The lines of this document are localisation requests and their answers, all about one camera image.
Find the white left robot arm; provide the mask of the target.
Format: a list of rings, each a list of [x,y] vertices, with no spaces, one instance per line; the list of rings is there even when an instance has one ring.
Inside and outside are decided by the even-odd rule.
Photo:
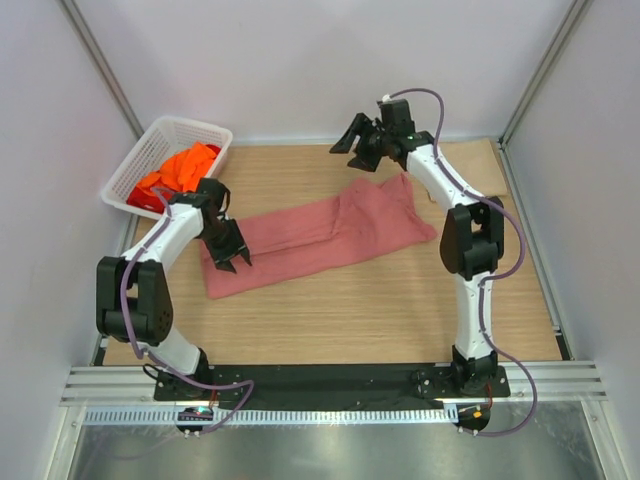
[[[159,191],[164,212],[136,245],[118,257],[103,257],[96,269],[96,326],[101,335],[131,346],[177,379],[191,400],[204,398],[213,385],[206,353],[174,325],[167,274],[188,244],[198,239],[216,269],[235,274],[233,260],[251,263],[250,251],[235,219],[229,217],[230,191],[216,182],[201,193]]]

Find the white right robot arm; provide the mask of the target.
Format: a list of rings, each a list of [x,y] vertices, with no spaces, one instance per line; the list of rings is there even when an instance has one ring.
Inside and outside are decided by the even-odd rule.
[[[498,354],[493,344],[490,276],[504,253],[504,218],[478,199],[480,193],[452,167],[436,140],[417,132],[403,116],[396,123],[372,120],[358,113],[332,154],[354,157],[351,168],[374,172],[388,157],[417,179],[446,213],[440,240],[440,258],[454,275],[457,334],[452,347],[450,382],[461,395],[482,392],[496,377]]]

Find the pink t shirt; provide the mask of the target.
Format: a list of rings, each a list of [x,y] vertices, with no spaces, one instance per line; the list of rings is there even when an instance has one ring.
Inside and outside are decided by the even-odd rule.
[[[381,183],[358,178],[338,195],[238,221],[251,265],[217,269],[200,249],[205,293],[215,300],[349,266],[437,238],[418,215],[404,174]]]

